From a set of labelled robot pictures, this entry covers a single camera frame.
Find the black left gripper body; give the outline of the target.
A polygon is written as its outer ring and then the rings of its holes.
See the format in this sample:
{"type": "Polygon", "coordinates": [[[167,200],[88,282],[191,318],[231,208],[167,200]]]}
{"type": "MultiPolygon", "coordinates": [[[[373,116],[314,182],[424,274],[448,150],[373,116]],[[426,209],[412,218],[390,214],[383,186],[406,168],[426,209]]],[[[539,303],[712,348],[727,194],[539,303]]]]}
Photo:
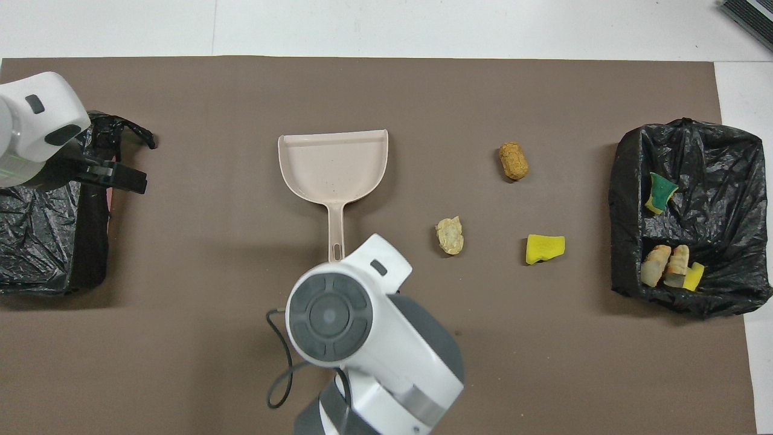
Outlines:
{"type": "Polygon", "coordinates": [[[89,164],[83,160],[50,159],[39,172],[39,189],[59,189],[75,181],[88,168],[89,164]]]}

